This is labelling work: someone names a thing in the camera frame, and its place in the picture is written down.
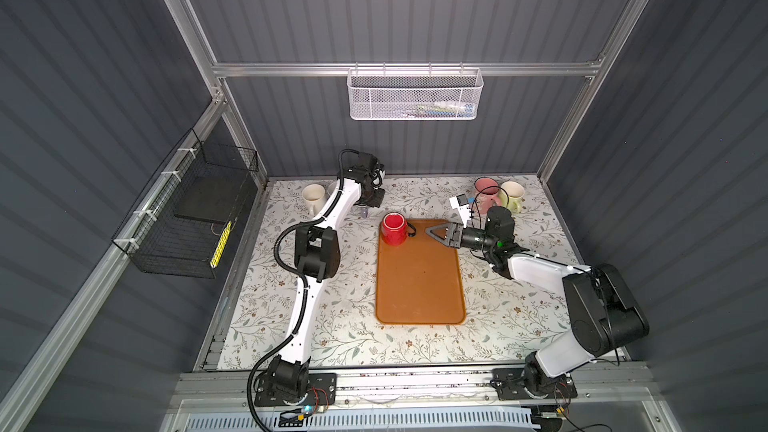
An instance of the item in basket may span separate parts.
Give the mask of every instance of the item in basket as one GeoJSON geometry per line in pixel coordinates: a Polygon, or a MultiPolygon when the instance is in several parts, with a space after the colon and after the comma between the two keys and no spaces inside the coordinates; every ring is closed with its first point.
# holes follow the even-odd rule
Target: item in basket
{"type": "Polygon", "coordinates": [[[433,106],[418,106],[418,112],[425,116],[474,117],[475,104],[446,100],[435,102],[433,106]]]}
{"type": "Polygon", "coordinates": [[[226,224],[242,181],[222,177],[197,177],[176,209],[178,218],[226,224]]]}

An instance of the red mug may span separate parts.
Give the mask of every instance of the red mug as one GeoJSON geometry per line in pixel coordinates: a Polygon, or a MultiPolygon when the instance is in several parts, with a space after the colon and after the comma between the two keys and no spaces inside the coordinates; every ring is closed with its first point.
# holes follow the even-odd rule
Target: red mug
{"type": "Polygon", "coordinates": [[[406,241],[406,236],[416,235],[416,227],[408,224],[402,214],[390,212],[382,220],[382,238],[387,245],[400,245],[406,241]],[[413,233],[406,233],[406,226],[413,229],[413,233]]]}

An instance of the white wire basket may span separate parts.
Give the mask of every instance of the white wire basket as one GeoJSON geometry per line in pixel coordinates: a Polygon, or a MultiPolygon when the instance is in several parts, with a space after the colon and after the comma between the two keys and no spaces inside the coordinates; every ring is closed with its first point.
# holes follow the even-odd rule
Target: white wire basket
{"type": "Polygon", "coordinates": [[[473,120],[480,69],[378,66],[350,69],[350,116],[354,120],[473,120]]]}

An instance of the aluminum frame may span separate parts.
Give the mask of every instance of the aluminum frame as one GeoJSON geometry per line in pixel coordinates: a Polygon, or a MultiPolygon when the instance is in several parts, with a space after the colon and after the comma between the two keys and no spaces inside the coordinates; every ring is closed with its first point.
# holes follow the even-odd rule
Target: aluminum frame
{"type": "Polygon", "coordinates": [[[578,263],[584,264],[584,258],[581,257],[581,252],[578,250],[574,236],[571,235],[571,230],[568,229],[568,225],[565,223],[565,219],[560,212],[560,207],[558,207],[558,204],[554,201],[554,197],[552,196],[552,192],[549,190],[549,186],[547,186],[547,183],[541,179],[539,179],[539,183],[542,184],[544,195],[547,197],[547,200],[549,200],[549,204],[552,206],[552,210],[554,211],[554,216],[558,218],[558,222],[560,222],[560,226],[563,228],[563,232],[565,233],[565,238],[568,240],[568,244],[571,245],[578,263]]]}
{"type": "Polygon", "coordinates": [[[552,63],[225,63],[213,65],[217,77],[346,77],[351,70],[363,73],[430,71],[441,75],[480,69],[486,77],[577,76],[594,77],[600,62],[552,63]]]}
{"type": "MultiPolygon", "coordinates": [[[[197,19],[197,14],[192,7],[192,3],[190,0],[163,1],[171,16],[174,18],[176,27],[178,27],[179,33],[181,34],[182,39],[184,39],[184,43],[187,44],[187,49],[192,55],[192,59],[197,65],[197,70],[203,77],[203,81],[205,81],[205,85],[211,96],[216,97],[220,94],[224,94],[225,99],[230,104],[230,108],[225,111],[224,114],[224,123],[226,124],[226,128],[230,131],[235,145],[253,149],[258,152],[256,144],[245,126],[243,116],[237,108],[232,92],[226,83],[214,74],[213,64],[216,63],[216,55],[206,38],[205,32],[203,32],[203,27],[197,19]]],[[[257,154],[257,159],[259,161],[260,177],[265,182],[268,177],[267,170],[261,160],[261,155],[257,154]]]]}
{"type": "Polygon", "coordinates": [[[608,42],[601,53],[602,60],[600,62],[600,71],[593,78],[588,80],[581,88],[581,91],[576,96],[571,110],[568,112],[565,121],[558,134],[552,141],[547,155],[544,157],[542,166],[539,168],[538,175],[542,178],[543,182],[547,182],[552,177],[554,168],[557,167],[558,162],[565,153],[565,149],[568,147],[571,139],[576,133],[581,124],[581,120],[587,115],[589,107],[592,105],[592,101],[597,96],[600,88],[605,82],[605,78],[608,76],[610,70],[616,63],[621,50],[624,48],[624,44],[627,43],[629,35],[632,34],[632,30],[637,25],[640,15],[648,5],[649,0],[629,0],[626,7],[621,12],[619,20],[616,23],[616,27],[610,33],[608,42]]]}
{"type": "MultiPolygon", "coordinates": [[[[210,135],[225,109],[226,103],[222,97],[218,96],[211,101],[195,124],[194,133],[187,134],[163,169],[164,172],[178,168],[188,153],[185,149],[193,147],[197,137],[205,139],[210,135]]],[[[168,180],[171,180],[171,174],[159,174],[147,195],[142,198],[139,210],[149,207],[168,180]]],[[[119,237],[130,236],[140,220],[138,214],[132,215],[119,237]]],[[[0,403],[2,432],[24,430],[128,264],[128,256],[117,245],[111,244],[0,403]]]]}
{"type": "MultiPolygon", "coordinates": [[[[236,64],[233,67],[232,64],[219,64],[216,62],[214,52],[195,15],[191,2],[189,0],[164,1],[197,65],[198,71],[206,83],[206,87],[214,98],[195,126],[195,131],[201,138],[207,137],[213,129],[216,120],[224,116],[226,126],[230,130],[236,145],[255,149],[254,140],[245,127],[245,122],[237,108],[234,97],[226,82],[221,79],[222,77],[236,76],[236,72],[246,73],[250,76],[291,76],[292,74],[294,76],[296,74],[298,76],[305,76],[303,74],[307,73],[312,73],[313,76],[334,76],[340,73],[341,69],[343,69],[342,75],[345,75],[350,65],[355,65],[289,64],[287,66],[286,64],[236,64]],[[226,104],[222,98],[229,102],[228,107],[225,106],[226,104]]],[[[604,52],[601,54],[603,59],[600,62],[585,62],[581,64],[466,64],[466,66],[480,66],[486,76],[577,75],[593,77],[593,79],[588,80],[588,84],[585,85],[582,93],[579,94],[568,114],[568,118],[558,132],[542,167],[539,169],[539,176],[543,182],[546,182],[552,175],[552,171],[562,157],[571,137],[584,118],[584,114],[590,107],[597,92],[600,90],[605,77],[610,72],[611,67],[647,4],[648,0],[629,0],[614,31],[610,35],[604,52]]],[[[432,66],[455,67],[456,64],[435,64],[432,66]]],[[[191,138],[187,137],[182,148],[184,146],[188,148],[190,145],[191,138]]],[[[263,163],[260,163],[259,169],[260,178],[263,177],[266,180],[268,175],[263,163]]],[[[156,183],[150,190],[148,197],[153,193],[152,191],[157,193],[157,190],[159,190],[159,186],[156,183]]],[[[142,205],[146,206],[148,202],[147,198],[145,198],[142,205]]],[[[119,280],[127,264],[128,259],[116,246],[111,245],[32,360],[29,361],[21,376],[5,395],[3,402],[0,404],[0,431],[15,432],[24,429],[83,334],[88,329],[96,313],[101,309],[101,305],[106,300],[117,280],[119,280]]],[[[210,375],[198,374],[198,376],[204,378],[210,375]]],[[[242,390],[238,394],[237,400],[242,401],[242,390]]],[[[198,400],[205,401],[201,396],[198,397],[198,400]]],[[[177,420],[171,420],[170,422],[171,427],[178,423],[177,420]]]]}
{"type": "Polygon", "coordinates": [[[230,327],[230,322],[232,322],[237,299],[240,296],[245,274],[248,272],[248,264],[253,254],[256,240],[259,237],[261,223],[264,220],[264,212],[270,201],[272,187],[272,184],[268,184],[264,189],[259,190],[259,195],[256,197],[248,217],[243,237],[237,247],[232,268],[226,276],[224,288],[222,288],[219,300],[216,303],[216,311],[208,325],[205,339],[203,339],[203,343],[200,346],[200,352],[197,354],[193,371],[207,370],[206,365],[209,363],[207,360],[209,354],[218,354],[220,352],[220,350],[211,350],[211,346],[214,342],[217,342],[216,338],[226,337],[226,332],[230,327]]]}
{"type": "MultiPolygon", "coordinates": [[[[337,409],[554,404],[554,400],[546,399],[498,400],[488,383],[492,369],[501,367],[522,368],[523,364],[425,364],[315,370],[338,374],[336,404],[331,406],[337,409]]],[[[244,401],[247,375],[246,371],[182,374],[160,430],[181,432],[190,414],[247,411],[244,401]]],[[[652,421],[658,424],[658,432],[679,430],[674,428],[674,418],[661,412],[668,408],[665,409],[645,362],[622,362],[620,367],[605,362],[587,364],[574,370],[571,377],[579,392],[572,401],[574,404],[641,401],[652,421]]]]}

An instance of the floral tablecloth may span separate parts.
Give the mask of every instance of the floral tablecloth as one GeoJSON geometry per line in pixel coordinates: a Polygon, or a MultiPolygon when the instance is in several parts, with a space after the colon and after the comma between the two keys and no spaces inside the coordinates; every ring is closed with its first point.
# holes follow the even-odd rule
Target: floral tablecloth
{"type": "MultiPolygon", "coordinates": [[[[536,176],[494,177],[525,187],[523,212],[515,216],[518,243],[543,256],[576,263],[571,246],[536,176]]],[[[378,225],[388,212],[407,218],[445,218],[460,222],[448,198],[469,193],[475,177],[385,178],[386,195],[368,217],[355,207],[340,230],[342,261],[326,286],[312,336],[311,365],[410,364],[522,359],[567,330],[564,298],[529,284],[506,280],[468,250],[458,251],[467,317],[460,325],[384,325],[376,320],[378,225]]],[[[301,190],[311,183],[278,181],[259,231],[219,369],[253,367],[282,341],[288,326],[294,277],[272,257],[278,234],[296,221],[309,220],[301,190]]],[[[292,262],[293,234],[282,255],[292,262]]]]}

